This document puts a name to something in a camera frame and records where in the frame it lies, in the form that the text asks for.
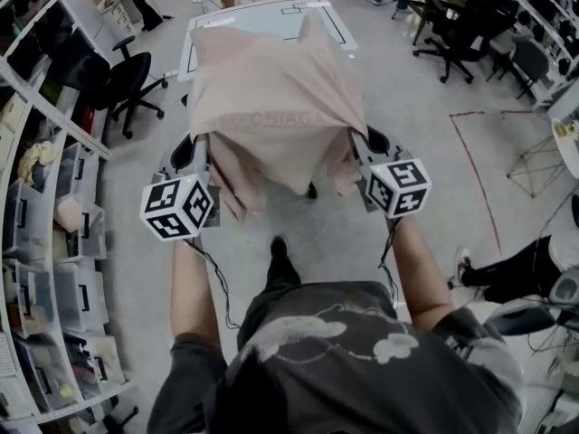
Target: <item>short sleeve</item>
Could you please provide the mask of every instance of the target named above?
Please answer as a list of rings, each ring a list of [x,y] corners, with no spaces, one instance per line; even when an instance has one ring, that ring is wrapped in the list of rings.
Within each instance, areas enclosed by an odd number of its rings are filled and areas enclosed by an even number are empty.
[[[173,363],[148,420],[148,434],[188,434],[205,428],[203,399],[227,368],[221,351],[195,334],[179,335]]]
[[[481,325],[465,307],[450,312],[432,331],[464,361],[480,369],[490,389],[520,420],[525,408],[523,372],[498,331]]]

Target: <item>white cube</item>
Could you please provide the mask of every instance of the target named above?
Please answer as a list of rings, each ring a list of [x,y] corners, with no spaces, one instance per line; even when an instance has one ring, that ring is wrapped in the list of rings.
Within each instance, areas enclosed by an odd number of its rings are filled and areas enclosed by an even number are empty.
[[[143,189],[140,218],[162,241],[199,235],[214,201],[198,174]]]
[[[370,165],[365,194],[389,219],[418,212],[432,182],[420,159]]]

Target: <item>black pants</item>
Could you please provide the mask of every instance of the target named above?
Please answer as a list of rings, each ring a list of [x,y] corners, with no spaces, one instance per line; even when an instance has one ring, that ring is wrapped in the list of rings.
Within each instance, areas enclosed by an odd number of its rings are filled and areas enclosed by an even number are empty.
[[[500,304],[531,294],[547,297],[561,275],[549,255],[550,239],[550,236],[541,238],[537,246],[533,241],[510,259],[482,269],[468,269],[462,275],[461,282],[468,287],[488,286],[485,299]]]
[[[163,23],[163,18],[157,14],[157,12],[149,6],[145,0],[132,0],[139,12],[143,15],[144,28],[147,30],[154,29],[161,23]]]
[[[272,256],[265,288],[253,299],[237,334],[238,349],[242,349],[255,334],[271,307],[290,291],[299,288],[300,285],[301,279],[291,265],[290,258],[288,256]]]

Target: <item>dark gray t-shirt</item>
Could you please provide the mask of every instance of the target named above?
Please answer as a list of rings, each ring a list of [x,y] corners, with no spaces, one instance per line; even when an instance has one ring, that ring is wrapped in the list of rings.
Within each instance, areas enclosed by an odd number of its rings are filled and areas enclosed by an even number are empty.
[[[199,336],[177,337],[150,434],[203,431],[209,390],[225,372],[234,378],[250,350],[280,382],[292,433],[517,431],[520,367],[468,309],[423,332],[398,321],[384,286],[373,282],[288,288],[260,306],[257,331],[229,367]]]

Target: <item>chair armrest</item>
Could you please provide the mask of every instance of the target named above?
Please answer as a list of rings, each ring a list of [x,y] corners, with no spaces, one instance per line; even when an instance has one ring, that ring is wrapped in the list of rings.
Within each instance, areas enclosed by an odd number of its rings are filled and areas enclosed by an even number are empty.
[[[127,45],[129,43],[133,42],[134,40],[135,40],[135,36],[131,35],[130,37],[127,37],[126,39],[121,40],[114,47],[112,47],[112,51],[116,51],[120,48],[120,51],[123,53],[125,60],[128,60],[128,58],[130,58],[130,55],[128,54]]]

